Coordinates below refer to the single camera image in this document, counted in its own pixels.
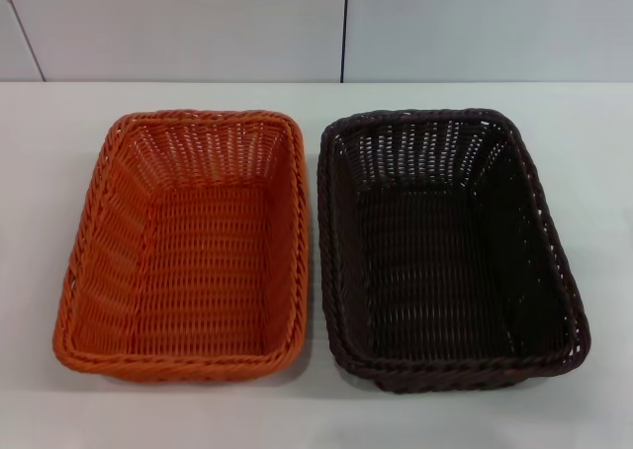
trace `basket inner wall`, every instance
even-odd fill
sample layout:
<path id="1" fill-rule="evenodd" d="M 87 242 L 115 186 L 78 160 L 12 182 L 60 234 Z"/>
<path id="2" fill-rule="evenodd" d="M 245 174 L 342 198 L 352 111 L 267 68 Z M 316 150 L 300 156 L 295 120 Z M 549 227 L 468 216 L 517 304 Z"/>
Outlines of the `basket inner wall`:
<path id="1" fill-rule="evenodd" d="M 565 350 L 569 317 L 510 134 L 443 121 L 335 139 L 342 318 L 359 351 L 450 361 Z"/>
<path id="2" fill-rule="evenodd" d="M 139 121 L 115 151 L 77 279 L 77 349 L 267 355 L 296 287 L 282 123 Z"/>

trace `basket rim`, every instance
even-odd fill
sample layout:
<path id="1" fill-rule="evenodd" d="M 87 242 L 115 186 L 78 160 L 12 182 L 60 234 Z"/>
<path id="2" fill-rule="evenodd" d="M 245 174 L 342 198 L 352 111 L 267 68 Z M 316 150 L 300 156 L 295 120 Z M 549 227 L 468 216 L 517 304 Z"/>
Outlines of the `basket rim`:
<path id="1" fill-rule="evenodd" d="M 292 301 L 288 315 L 286 338 L 281 344 L 267 354 L 262 355 L 223 355 L 223 356 L 175 356 L 172 354 L 100 354 L 77 349 L 73 342 L 73 309 L 76 296 L 76 281 L 80 274 L 81 261 L 89 252 L 90 237 L 96 229 L 96 213 L 103 200 L 103 188 L 107 183 L 111 160 L 134 134 L 138 126 L 147 123 L 183 123 L 188 125 L 214 124 L 219 128 L 247 122 L 267 123 L 284 131 L 289 141 L 293 160 L 292 182 L 294 208 L 293 261 L 289 268 L 295 276 L 296 283 L 291 288 Z M 309 249 L 309 207 L 308 181 L 304 157 L 303 136 L 297 123 L 290 117 L 266 110 L 247 111 L 201 111 L 201 110 L 160 110 L 148 113 L 132 113 L 118 119 L 106 136 L 99 158 L 95 165 L 92 180 L 86 193 L 86 201 L 82 211 L 79 230 L 70 253 L 68 267 L 63 281 L 63 291 L 59 302 L 57 321 L 53 334 L 53 351 L 57 359 L 66 367 L 84 373 L 99 373 L 136 381 L 118 373 L 130 376 L 135 372 L 143 375 L 144 380 L 155 380 L 152 374 L 169 373 L 172 376 L 181 373 L 185 379 L 204 379 L 215 374 L 230 377 L 231 373 L 251 373 L 245 378 L 257 378 L 265 374 L 282 370 L 290 365 L 299 355 L 306 334 L 307 299 L 308 299 L 308 249 Z"/>
<path id="2" fill-rule="evenodd" d="M 563 349 L 556 352 L 530 355 L 527 357 L 493 357 L 480 359 L 433 359 L 408 360 L 397 358 L 375 357 L 364 354 L 355 347 L 347 331 L 346 322 L 342 314 L 342 303 L 338 298 L 339 269 L 342 265 L 337 253 L 337 240 L 334 234 L 334 223 L 330 218 L 334 215 L 333 203 L 330 200 L 333 188 L 333 174 L 329 173 L 334 154 L 334 140 L 336 137 L 348 134 L 359 128 L 385 126 L 401 122 L 431 121 L 487 121 L 501 126 L 507 135 L 510 147 L 518 152 L 521 158 L 521 172 L 527 178 L 531 191 L 530 211 L 538 223 L 540 231 L 550 243 L 552 252 L 548 253 L 550 270 L 556 271 L 554 253 L 560 259 L 560 270 L 555 272 L 557 292 L 565 306 L 568 318 L 568 341 Z M 490 375 L 487 367 L 496 369 L 501 374 L 512 376 L 521 375 L 524 378 L 534 376 L 554 376 L 567 373 L 580 366 L 587 358 L 590 349 L 590 334 L 588 321 L 583 303 L 570 271 L 569 262 L 556 232 L 545 201 L 543 188 L 538 179 L 538 173 L 532 159 L 525 148 L 521 135 L 511 120 L 501 113 L 490 109 L 465 110 L 377 110 L 359 113 L 347 118 L 341 118 L 329 125 L 321 137 L 320 155 L 318 158 L 318 222 L 319 246 L 321 252 L 321 273 L 323 282 L 323 310 L 326 317 L 328 334 L 330 335 L 330 349 L 337 363 L 348 372 L 361 378 L 374 380 L 389 379 L 401 374 L 430 376 L 441 375 L 442 368 L 451 374 L 485 373 Z M 563 278 L 565 276 L 569 290 L 565 290 Z"/>

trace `woven pattern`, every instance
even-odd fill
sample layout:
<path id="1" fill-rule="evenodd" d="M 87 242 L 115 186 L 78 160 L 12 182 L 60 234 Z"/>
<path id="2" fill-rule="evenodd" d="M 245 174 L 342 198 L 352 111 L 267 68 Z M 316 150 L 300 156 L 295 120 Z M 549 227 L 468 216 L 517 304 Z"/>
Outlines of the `woven pattern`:
<path id="1" fill-rule="evenodd" d="M 64 279 L 67 367 L 136 381 L 244 380 L 301 351 L 301 132 L 264 111 L 163 111 L 110 129 Z"/>
<path id="2" fill-rule="evenodd" d="M 322 137 L 330 349 L 395 393 L 491 389 L 583 363 L 588 322 L 536 168 L 489 110 L 377 111 Z"/>

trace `basket bottom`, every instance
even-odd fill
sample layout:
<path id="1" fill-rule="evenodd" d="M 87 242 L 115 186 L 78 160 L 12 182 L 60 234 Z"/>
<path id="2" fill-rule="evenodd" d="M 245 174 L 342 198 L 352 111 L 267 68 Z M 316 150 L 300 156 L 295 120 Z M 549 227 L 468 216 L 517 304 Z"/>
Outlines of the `basket bottom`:
<path id="1" fill-rule="evenodd" d="M 462 190 L 373 189 L 358 211 L 378 357 L 512 356 L 485 231 Z"/>
<path id="2" fill-rule="evenodd" d="M 162 198 L 141 259 L 133 353 L 262 355 L 269 238 L 263 189 Z"/>

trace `wicker basket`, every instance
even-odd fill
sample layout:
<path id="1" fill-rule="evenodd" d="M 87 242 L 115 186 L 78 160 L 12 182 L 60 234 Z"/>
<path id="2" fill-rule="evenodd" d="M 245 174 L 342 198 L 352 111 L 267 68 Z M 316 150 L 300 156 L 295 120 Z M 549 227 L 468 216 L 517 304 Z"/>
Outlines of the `wicker basket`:
<path id="1" fill-rule="evenodd" d="M 497 112 L 377 111 L 329 126 L 318 224 L 330 349 L 383 390 L 498 388 L 587 357 L 536 168 Z"/>
<path id="2" fill-rule="evenodd" d="M 63 283 L 54 352 L 135 381 L 284 369 L 307 316 L 302 136 L 265 111 L 162 111 L 110 129 Z"/>

